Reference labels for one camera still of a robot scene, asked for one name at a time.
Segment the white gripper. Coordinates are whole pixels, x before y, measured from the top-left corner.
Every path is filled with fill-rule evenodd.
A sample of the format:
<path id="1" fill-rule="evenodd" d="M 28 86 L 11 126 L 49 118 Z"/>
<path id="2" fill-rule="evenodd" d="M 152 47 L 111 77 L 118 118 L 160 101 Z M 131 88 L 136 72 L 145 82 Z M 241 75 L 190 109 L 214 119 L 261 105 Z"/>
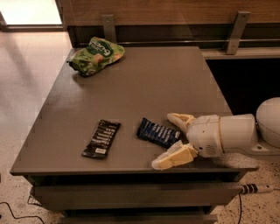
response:
<path id="1" fill-rule="evenodd" d="M 169 113 L 167 119 L 186 134 L 189 143 L 177 141 L 151 162 L 153 169 L 167 170 L 191 163 L 198 156 L 198 152 L 203 158 L 217 158 L 223 154 L 220 118 L 217 115 L 195 118 L 188 114 Z"/>

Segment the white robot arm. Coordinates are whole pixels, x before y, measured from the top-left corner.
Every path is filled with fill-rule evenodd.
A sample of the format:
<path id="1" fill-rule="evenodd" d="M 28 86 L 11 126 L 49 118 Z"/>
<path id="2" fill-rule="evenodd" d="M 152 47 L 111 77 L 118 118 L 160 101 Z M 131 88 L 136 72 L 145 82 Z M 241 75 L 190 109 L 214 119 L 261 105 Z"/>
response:
<path id="1" fill-rule="evenodd" d="M 170 113 L 188 143 L 177 141 L 152 161 L 155 170 L 191 163 L 197 156 L 219 158 L 241 153 L 252 158 L 276 159 L 280 151 L 280 98 L 264 101 L 254 115 L 202 115 Z"/>

